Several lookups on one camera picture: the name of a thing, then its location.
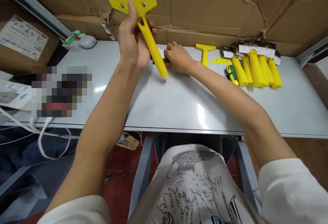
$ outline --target yellow scraper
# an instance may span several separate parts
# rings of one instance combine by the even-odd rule
[[[217,59],[212,59],[211,63],[214,64],[228,64],[228,65],[232,65],[232,62],[229,60],[226,60],[225,58],[217,58]]]
[[[150,54],[153,57],[154,63],[161,75],[161,77],[167,77],[168,72],[164,64],[163,58],[156,46],[153,35],[151,34],[150,28],[147,23],[146,14],[157,6],[156,0],[131,0],[136,7],[138,14],[138,26],[145,38],[147,46],[149,48]],[[127,0],[109,0],[113,8],[129,14],[129,8],[127,5]]]
[[[208,67],[208,52],[215,50],[215,46],[209,46],[209,45],[202,45],[202,44],[196,44],[196,48],[200,49],[203,51],[203,56],[202,56],[202,64]]]

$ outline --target green-handled screwdriver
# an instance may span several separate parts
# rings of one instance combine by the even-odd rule
[[[228,65],[227,66],[227,73],[228,73],[228,76],[230,78],[230,81],[232,81],[234,84],[236,84],[237,86],[239,86],[239,83],[237,81],[237,76],[236,76],[235,68],[233,67],[233,65]]]

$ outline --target cardboard wall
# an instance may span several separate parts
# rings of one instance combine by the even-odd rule
[[[222,45],[231,45],[238,41],[237,36],[198,33],[176,29],[169,29],[166,33],[168,42],[176,41],[183,46],[195,46],[196,43],[202,42],[204,45],[213,45],[221,48]]]
[[[56,15],[76,16],[71,22],[69,18],[61,19],[70,29],[81,20],[84,28],[91,30],[86,18],[93,17],[108,23],[113,32],[126,17],[113,10],[108,0],[39,1]],[[279,42],[281,46],[289,43],[293,49],[289,52],[295,55],[328,34],[325,10],[328,0],[157,0],[157,4],[148,15],[161,29],[163,38],[158,35],[157,42],[170,41],[168,35],[173,35],[172,32],[176,39],[183,39],[186,32],[194,32],[192,35],[198,43],[215,44],[213,35],[217,35],[228,45],[231,37],[224,36],[257,38],[264,33],[268,41]]]

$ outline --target wooden floor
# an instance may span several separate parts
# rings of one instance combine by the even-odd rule
[[[328,140],[284,138],[296,156],[308,167],[311,174],[328,191]],[[247,138],[245,138],[256,177],[259,178],[259,166]]]

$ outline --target shirt sleeve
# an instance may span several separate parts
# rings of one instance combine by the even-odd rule
[[[109,209],[101,196],[86,196],[64,203],[45,214],[38,224],[110,223]]]
[[[328,223],[328,193],[300,159],[265,164],[259,185],[268,223]]]

